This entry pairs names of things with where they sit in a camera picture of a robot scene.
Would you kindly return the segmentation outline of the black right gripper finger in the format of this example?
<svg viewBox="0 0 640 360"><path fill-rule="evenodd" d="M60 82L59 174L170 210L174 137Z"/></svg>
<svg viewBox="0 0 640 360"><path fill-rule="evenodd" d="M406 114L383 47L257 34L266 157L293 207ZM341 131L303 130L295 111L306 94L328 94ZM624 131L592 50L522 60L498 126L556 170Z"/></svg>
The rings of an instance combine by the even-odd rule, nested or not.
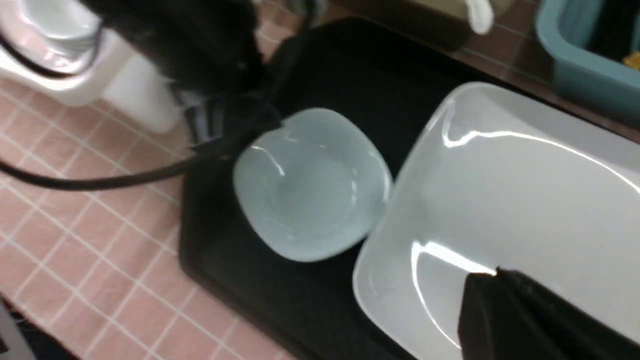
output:
<svg viewBox="0 0 640 360"><path fill-rule="evenodd" d="M526 274L464 281L457 334L464 360L637 360L637 342Z"/></svg>

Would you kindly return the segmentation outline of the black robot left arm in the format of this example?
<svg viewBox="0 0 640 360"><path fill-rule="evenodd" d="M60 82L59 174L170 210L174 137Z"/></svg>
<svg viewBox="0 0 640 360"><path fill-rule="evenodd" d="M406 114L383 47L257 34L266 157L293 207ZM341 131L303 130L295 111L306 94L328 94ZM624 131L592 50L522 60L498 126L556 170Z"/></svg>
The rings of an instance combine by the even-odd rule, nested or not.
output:
<svg viewBox="0 0 640 360"><path fill-rule="evenodd" d="M251 0L83 0L150 62L185 121L189 145L232 142L281 127L258 47Z"/></svg>

